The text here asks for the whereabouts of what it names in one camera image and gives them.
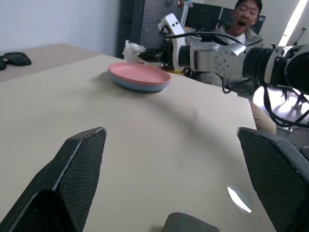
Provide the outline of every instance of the blue plate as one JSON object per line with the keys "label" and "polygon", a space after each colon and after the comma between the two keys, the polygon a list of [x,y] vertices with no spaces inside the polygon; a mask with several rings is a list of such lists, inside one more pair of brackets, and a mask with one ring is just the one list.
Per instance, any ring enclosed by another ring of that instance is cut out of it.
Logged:
{"label": "blue plate", "polygon": [[137,91],[143,91],[143,92],[161,91],[162,89],[164,89],[166,86],[169,85],[169,84],[165,84],[165,85],[162,85],[162,86],[143,86],[143,85],[133,84],[133,83],[121,80],[121,79],[115,77],[112,74],[111,74],[111,76],[112,76],[112,80],[114,82],[116,82],[117,84],[119,84],[123,87],[129,88],[129,89],[133,89],[133,90],[137,90]]}

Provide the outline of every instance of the open mouth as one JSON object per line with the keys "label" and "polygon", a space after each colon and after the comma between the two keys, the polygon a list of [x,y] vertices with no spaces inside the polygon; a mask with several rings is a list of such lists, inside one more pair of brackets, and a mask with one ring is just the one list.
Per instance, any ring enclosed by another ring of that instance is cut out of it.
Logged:
{"label": "open mouth", "polygon": [[237,25],[240,26],[240,27],[244,27],[244,26],[246,25],[246,23],[245,23],[245,22],[242,22],[242,21],[239,21],[239,22],[237,23]]}

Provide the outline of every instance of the table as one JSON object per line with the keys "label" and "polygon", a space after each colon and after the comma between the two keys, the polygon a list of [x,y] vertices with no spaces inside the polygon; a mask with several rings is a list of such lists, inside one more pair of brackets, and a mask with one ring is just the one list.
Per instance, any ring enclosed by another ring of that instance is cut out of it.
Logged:
{"label": "table", "polygon": [[[87,56],[25,76],[0,73],[5,79],[0,82],[1,220],[68,137],[105,126],[100,179],[85,232],[150,232],[172,212],[222,232],[274,231],[236,136],[240,126],[255,128],[248,100],[175,74],[161,92],[130,91],[107,73],[122,60]],[[250,196],[251,214],[232,202],[228,184]]]}

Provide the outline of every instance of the window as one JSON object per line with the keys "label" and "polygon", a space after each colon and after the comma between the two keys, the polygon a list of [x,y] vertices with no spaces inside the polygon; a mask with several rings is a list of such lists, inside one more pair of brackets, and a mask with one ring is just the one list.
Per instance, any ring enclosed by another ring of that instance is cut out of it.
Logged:
{"label": "window", "polygon": [[279,46],[286,46],[288,43],[295,27],[297,26],[297,23],[306,7],[308,0],[299,0],[298,5],[295,8],[294,13],[292,14],[292,17],[288,23],[288,26],[286,27],[283,37],[281,38],[281,41],[279,43]]}

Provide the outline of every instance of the man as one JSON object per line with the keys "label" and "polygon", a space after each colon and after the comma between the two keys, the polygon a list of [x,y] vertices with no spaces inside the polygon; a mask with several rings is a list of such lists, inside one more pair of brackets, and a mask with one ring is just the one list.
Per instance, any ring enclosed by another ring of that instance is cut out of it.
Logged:
{"label": "man", "polygon": [[[246,46],[263,46],[263,39],[257,35],[250,27],[254,25],[258,16],[263,8],[261,0],[238,0],[235,6],[235,10],[232,13],[233,22],[230,26],[222,25],[220,28],[214,30],[214,32],[227,34]],[[207,36],[203,37],[202,42],[216,42],[221,45],[228,45],[235,43],[231,39],[220,36]],[[243,77],[236,76],[231,77],[228,80],[222,79],[215,73],[204,73],[198,78],[198,81],[222,86],[232,87],[233,85],[240,83],[244,80]],[[244,83],[239,87],[233,89],[239,96],[246,97],[250,101],[251,110],[255,120],[255,124],[258,130],[270,132],[276,134],[276,126],[273,121],[267,116],[267,114],[257,107],[253,103],[253,94],[256,90],[253,83]]]}

